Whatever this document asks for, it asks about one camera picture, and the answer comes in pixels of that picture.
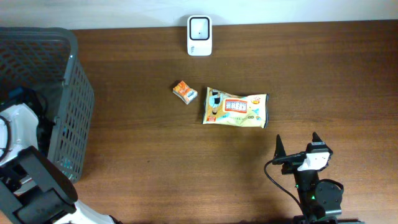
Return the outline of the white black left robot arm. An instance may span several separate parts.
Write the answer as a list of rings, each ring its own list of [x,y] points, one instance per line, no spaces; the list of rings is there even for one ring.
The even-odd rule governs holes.
[[[1,211],[12,223],[117,223],[80,201],[72,182],[39,151],[43,112],[36,92],[24,87],[1,104]]]

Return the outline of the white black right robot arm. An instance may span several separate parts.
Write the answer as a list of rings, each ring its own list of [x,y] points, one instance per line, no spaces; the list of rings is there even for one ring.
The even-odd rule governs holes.
[[[341,183],[320,179],[318,173],[328,167],[333,151],[312,134],[306,150],[288,155],[280,136],[276,137],[273,165],[281,165],[283,175],[292,174],[298,192],[298,205],[302,214],[293,218],[294,223],[336,223],[341,215],[344,187]]]

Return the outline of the orange tissue pack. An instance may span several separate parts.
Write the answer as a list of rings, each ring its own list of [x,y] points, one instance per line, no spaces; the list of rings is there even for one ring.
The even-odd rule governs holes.
[[[198,92],[190,88],[184,81],[180,81],[175,87],[173,87],[173,93],[186,105],[189,105],[198,96]]]

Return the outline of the yellow snack bag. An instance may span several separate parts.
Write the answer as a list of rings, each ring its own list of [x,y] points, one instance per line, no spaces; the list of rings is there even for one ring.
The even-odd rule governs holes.
[[[268,94],[238,96],[208,87],[202,124],[266,128],[268,99]]]

